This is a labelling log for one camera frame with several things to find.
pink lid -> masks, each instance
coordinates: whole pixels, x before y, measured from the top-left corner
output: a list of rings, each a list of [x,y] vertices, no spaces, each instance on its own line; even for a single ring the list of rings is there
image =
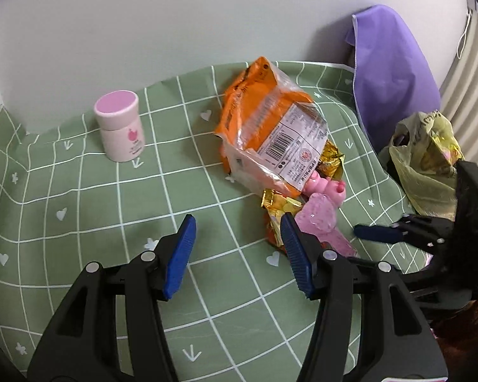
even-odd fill
[[[101,129],[122,129],[138,116],[138,96],[129,90],[105,94],[94,105],[94,113]]]

blue gripper pad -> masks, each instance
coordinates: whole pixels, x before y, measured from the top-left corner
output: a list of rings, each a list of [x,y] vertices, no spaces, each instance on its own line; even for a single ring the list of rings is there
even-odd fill
[[[315,292],[311,275],[311,264],[306,256],[298,234],[298,226],[288,214],[281,218],[281,239],[287,250],[288,260],[291,263],[292,273],[299,290],[310,298]]]
[[[354,226],[354,235],[363,240],[378,241],[388,244],[396,244],[404,241],[403,232],[397,228],[383,227],[381,225],[358,224]]]
[[[163,295],[167,300],[170,300],[180,288],[196,236],[197,222],[194,216],[188,214],[177,231],[177,244],[167,264],[166,280],[163,287]]]

silver screw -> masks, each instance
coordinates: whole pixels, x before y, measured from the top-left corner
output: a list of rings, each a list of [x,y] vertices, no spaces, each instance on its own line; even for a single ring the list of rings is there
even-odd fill
[[[377,267],[382,272],[385,272],[385,273],[391,272],[391,264],[386,263],[385,261],[381,261],[379,264],[377,264]]]
[[[140,256],[142,261],[152,261],[156,258],[156,253],[153,251],[145,251]]]
[[[334,261],[338,258],[338,255],[333,250],[326,250],[322,253],[324,258],[329,261]]]
[[[85,270],[87,270],[87,273],[95,273],[99,270],[99,264],[93,261],[92,263],[87,264]]]

white cord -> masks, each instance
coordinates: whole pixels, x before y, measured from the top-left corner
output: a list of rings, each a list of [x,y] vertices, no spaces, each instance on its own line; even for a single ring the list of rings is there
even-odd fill
[[[464,33],[462,33],[462,36],[460,36],[459,42],[457,44],[457,58],[459,60],[462,58],[462,54],[464,53],[465,42],[466,42],[466,39],[467,39],[467,29],[469,29],[469,24],[471,23],[471,17],[472,16],[473,16],[473,11],[468,10],[467,11],[467,22],[465,23]]]

yellow plastic bag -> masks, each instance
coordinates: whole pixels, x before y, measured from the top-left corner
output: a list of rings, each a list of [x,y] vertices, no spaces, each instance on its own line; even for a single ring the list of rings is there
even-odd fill
[[[404,145],[398,145],[402,139]],[[439,111],[414,113],[396,125],[388,150],[414,209],[422,215],[454,220],[454,164],[464,156],[450,121]]]
[[[215,134],[225,171],[262,196],[274,189],[297,197],[315,170],[328,125],[312,98],[265,57],[225,91]]]

